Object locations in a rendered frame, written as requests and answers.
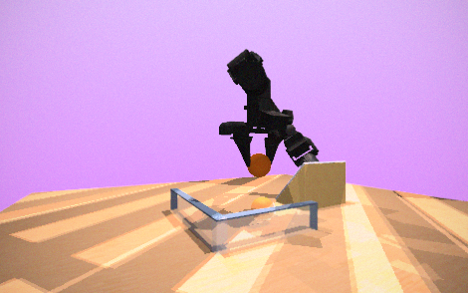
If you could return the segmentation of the clear l-shaped low walls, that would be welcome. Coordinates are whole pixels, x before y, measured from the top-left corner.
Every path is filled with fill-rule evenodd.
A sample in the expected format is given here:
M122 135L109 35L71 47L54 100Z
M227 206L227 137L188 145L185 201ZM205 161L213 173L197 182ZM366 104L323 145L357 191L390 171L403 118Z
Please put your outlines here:
M317 205L216 222L170 191L170 210L216 256L317 230Z

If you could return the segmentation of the brown ball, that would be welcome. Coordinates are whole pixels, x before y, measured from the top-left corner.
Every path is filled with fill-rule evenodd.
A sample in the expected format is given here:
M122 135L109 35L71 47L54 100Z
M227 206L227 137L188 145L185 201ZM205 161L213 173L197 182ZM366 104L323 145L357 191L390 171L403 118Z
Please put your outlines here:
M251 155L250 167L247 166L247 168L253 176L263 177L270 172L271 161L266 155L255 153Z

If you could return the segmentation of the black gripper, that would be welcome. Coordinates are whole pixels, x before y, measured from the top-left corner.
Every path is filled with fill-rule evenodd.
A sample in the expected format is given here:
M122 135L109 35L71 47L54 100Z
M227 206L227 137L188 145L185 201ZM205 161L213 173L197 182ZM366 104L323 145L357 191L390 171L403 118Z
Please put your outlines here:
M271 165L273 163L276 151L279 144L286 140L289 136L296 135L296 127L294 125L287 125L287 129L271 131L260 125L260 127L253 127L253 117L258 105L263 105L263 110L269 110L271 104L270 99L266 98L255 98L247 100L247 105L244 106L244 110L247 111L247 123L244 122L225 122L219 126L219 136L231 136L230 140L233 140L240 150L240 153L244 159L246 166L250 167L251 163L251 141L253 137L249 137L249 134L268 134L267 138L264 138L266 156L270 159ZM274 108L273 107L273 108ZM253 129L257 128L257 129Z

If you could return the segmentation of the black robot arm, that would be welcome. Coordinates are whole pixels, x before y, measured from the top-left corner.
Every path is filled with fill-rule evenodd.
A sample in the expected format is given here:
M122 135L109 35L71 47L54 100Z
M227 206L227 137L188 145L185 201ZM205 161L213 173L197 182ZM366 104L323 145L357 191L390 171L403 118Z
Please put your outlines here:
M271 100L271 104L275 104L271 98L271 80L263 67L263 61L262 56L253 51L249 53L246 49L227 63L227 72L235 85L239 84L247 94L247 100L266 98ZM253 127L261 125L271 131L285 131L287 125L293 123L294 112L292 110L282 110L281 112L276 104L273 107L270 106L269 110L263 110L263 105L258 105L253 117ZM310 138L304 137L298 131L296 131L295 136L289 136L284 140L284 146L286 147L285 151L297 167L302 166L304 162L319 162L317 158L319 149ZM310 146L313 148L312 150L310 150ZM305 152L307 153L304 154ZM294 160L293 156L295 158L301 157Z

